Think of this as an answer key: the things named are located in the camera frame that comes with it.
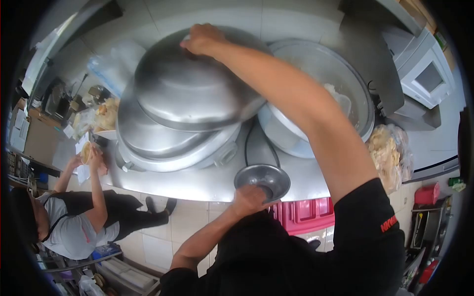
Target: tiled floor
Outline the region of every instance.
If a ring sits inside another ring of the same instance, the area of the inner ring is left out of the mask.
[[[51,189],[54,186],[54,182],[55,178],[50,176],[48,185]],[[117,193],[135,196],[144,204],[141,210],[146,210],[145,198],[147,195],[114,188],[108,185],[103,185],[102,187],[104,190],[114,189]],[[419,187],[421,187],[421,182],[405,184],[402,185],[397,192],[389,196],[390,204],[395,211],[395,215],[400,223],[400,228],[405,232],[405,244],[407,244],[406,238],[410,230],[414,193]],[[90,191],[90,182],[87,181],[79,186],[77,177],[73,176],[68,186],[68,191],[69,190]],[[152,198],[157,211],[162,211],[166,205],[167,198],[158,196],[152,196]],[[128,259],[165,273],[170,267],[173,254],[178,251],[181,244],[207,223],[217,218],[229,204],[230,203],[179,200],[168,224],[136,231],[117,243],[121,246],[124,256]],[[314,239],[320,240],[321,245],[317,251],[328,252],[334,247],[333,226],[298,236],[307,241]],[[201,261],[198,265],[199,276],[204,275],[209,266],[214,263],[216,254],[217,248],[214,248],[211,253]]]

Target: black shoe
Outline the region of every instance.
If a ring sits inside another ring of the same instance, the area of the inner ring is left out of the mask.
[[[168,216],[170,216],[171,213],[174,211],[174,208],[176,207],[176,202],[177,200],[175,198],[169,198],[166,202],[166,207],[164,208],[164,210],[168,212]]]
[[[309,244],[310,244],[311,248],[316,250],[319,247],[319,245],[321,245],[321,241],[313,240],[313,241],[309,242]]]
[[[148,212],[156,213],[155,204],[153,203],[153,199],[151,197],[145,198],[145,204],[146,204],[146,207],[148,208]]]

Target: microwave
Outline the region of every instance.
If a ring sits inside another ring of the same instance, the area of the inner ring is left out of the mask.
[[[424,28],[420,36],[395,27],[382,30],[393,56],[403,93],[432,109],[455,87],[454,77],[438,42]]]

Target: white shirt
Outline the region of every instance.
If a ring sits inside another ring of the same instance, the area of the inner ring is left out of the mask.
[[[44,203],[51,194],[46,192],[37,199]],[[67,214],[66,203],[60,198],[51,197],[45,204],[49,223],[52,226],[59,217]],[[61,256],[73,260],[86,259],[95,247],[115,240],[119,234],[120,224],[115,222],[96,233],[89,219],[84,213],[77,216],[66,216],[59,220],[49,238],[43,242],[48,249]]]

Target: black power cord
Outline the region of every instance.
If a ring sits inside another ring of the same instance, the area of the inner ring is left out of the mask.
[[[254,130],[256,121],[257,121],[257,119],[254,117],[254,118],[252,119],[252,125],[250,126],[250,129],[248,130],[247,137],[245,138],[244,157],[245,157],[245,166],[246,166],[246,167],[248,167],[248,159],[247,159],[247,144],[248,144],[248,139],[250,138],[250,134],[251,134],[252,131]],[[276,166],[277,166],[278,168],[281,168],[281,166],[280,166],[280,159],[278,158],[278,155],[276,154],[276,151],[275,151],[275,148],[273,147],[273,144],[270,142],[270,139],[268,139],[268,137],[267,137],[265,134],[264,134],[264,137],[265,137],[265,142],[267,143],[268,147],[269,147],[270,150],[272,151],[273,158],[275,158]]]

